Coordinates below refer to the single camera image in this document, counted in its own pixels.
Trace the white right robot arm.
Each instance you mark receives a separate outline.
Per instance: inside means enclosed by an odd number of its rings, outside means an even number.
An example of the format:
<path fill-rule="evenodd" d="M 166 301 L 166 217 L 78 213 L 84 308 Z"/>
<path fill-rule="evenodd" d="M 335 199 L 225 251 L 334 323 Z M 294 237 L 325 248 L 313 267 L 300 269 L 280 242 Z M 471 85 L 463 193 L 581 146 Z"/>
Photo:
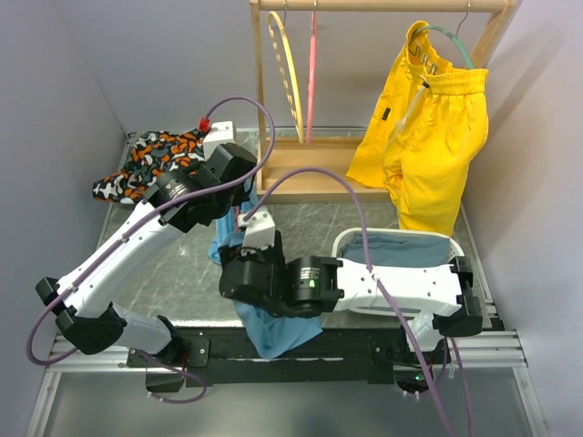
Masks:
<path fill-rule="evenodd" d="M 357 233 L 341 257 L 287 260 L 281 234 L 254 248 L 229 235 L 217 250 L 220 295 L 232 300 L 255 350 L 275 359 L 323 333 L 323 313 L 402 317 L 399 352 L 421 361 L 443 337 L 483 330 L 473 271 L 438 235 Z"/>

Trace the light blue shorts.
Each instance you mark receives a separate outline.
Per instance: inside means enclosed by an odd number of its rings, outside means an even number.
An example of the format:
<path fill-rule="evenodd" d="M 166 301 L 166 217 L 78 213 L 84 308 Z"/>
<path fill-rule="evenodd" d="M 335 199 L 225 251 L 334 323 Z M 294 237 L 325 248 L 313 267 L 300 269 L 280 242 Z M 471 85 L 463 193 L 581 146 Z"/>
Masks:
<path fill-rule="evenodd" d="M 215 237 L 210 243 L 208 257 L 213 263 L 220 265 L 219 249 L 241 244 L 244 234 L 235 230 L 234 208 L 214 223 Z M 303 345 L 323 332 L 318 318 L 275 318 L 266 310 L 246 303 L 235 301 L 233 306 L 251 343 L 263 359 L 280 357 L 284 352 Z"/>

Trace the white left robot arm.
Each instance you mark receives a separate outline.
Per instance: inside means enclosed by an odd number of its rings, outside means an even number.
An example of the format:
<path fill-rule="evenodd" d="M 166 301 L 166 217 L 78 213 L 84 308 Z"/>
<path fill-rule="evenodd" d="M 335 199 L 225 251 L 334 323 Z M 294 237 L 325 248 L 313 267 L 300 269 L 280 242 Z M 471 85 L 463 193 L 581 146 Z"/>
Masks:
<path fill-rule="evenodd" d="M 62 335 L 86 355 L 118 345 L 146 351 L 163 366 L 176 362 L 181 343 L 168 320 L 126 310 L 114 300 L 150 256 L 245 201 L 245 183 L 256 165 L 251 152 L 227 143 L 206 161 L 158 177 L 126 223 L 89 259 L 60 279 L 37 284 Z"/>

